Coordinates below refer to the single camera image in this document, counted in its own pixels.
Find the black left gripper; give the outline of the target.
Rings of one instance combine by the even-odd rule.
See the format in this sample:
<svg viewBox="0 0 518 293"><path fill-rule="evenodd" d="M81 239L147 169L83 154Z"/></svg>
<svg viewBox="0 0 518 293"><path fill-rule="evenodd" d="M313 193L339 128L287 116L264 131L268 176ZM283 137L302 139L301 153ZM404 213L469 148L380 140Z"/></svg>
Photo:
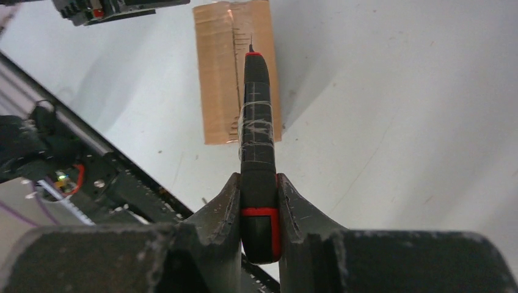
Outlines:
<svg viewBox="0 0 518 293"><path fill-rule="evenodd" d="M190 0L54 0L61 17L74 26L90 26L110 21L152 15L156 10L189 4Z"/></svg>

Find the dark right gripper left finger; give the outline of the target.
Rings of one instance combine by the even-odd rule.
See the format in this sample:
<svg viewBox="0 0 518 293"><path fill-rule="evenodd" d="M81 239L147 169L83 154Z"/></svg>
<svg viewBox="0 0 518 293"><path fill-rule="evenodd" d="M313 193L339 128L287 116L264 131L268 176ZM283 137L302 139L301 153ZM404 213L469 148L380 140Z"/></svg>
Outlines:
<svg viewBox="0 0 518 293"><path fill-rule="evenodd" d="M46 226L1 269L2 292L239 292L238 176L188 219Z"/></svg>

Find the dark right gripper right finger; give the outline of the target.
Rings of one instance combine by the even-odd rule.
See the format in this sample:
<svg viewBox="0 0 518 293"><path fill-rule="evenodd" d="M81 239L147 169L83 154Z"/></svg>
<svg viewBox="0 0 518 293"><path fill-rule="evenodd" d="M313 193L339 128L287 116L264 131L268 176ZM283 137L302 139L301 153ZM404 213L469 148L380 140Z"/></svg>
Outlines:
<svg viewBox="0 0 518 293"><path fill-rule="evenodd" d="M468 231L351 230L278 175L282 292L516 292L498 248Z"/></svg>

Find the brown cardboard express box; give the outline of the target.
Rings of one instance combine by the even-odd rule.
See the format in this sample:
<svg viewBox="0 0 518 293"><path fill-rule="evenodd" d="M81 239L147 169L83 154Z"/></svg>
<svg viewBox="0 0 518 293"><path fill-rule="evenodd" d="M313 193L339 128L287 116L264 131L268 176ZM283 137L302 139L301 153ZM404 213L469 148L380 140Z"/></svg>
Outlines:
<svg viewBox="0 0 518 293"><path fill-rule="evenodd" d="M238 141L244 58L252 46L268 66L274 140L282 139L279 78L269 1L218 1L192 10L205 144Z"/></svg>

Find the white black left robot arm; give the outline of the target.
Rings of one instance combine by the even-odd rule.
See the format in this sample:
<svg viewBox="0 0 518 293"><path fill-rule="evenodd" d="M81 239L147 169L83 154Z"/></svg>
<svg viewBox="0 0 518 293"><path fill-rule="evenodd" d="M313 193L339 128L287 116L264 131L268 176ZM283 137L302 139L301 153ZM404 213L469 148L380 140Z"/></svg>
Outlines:
<svg viewBox="0 0 518 293"><path fill-rule="evenodd" d="M63 19L74 26L91 26L110 21L151 15L157 9L186 5L187 1L53 1L55 9ZM56 100L50 114L50 126L31 126L26 119L16 115L1 116L1 177L16 178L27 175L30 179L41 179L55 168L71 165L82 143L88 144L101 154L110 148L95 139L93 131L84 132L80 125L70 120L66 126L72 136L61 136L56 127Z"/></svg>

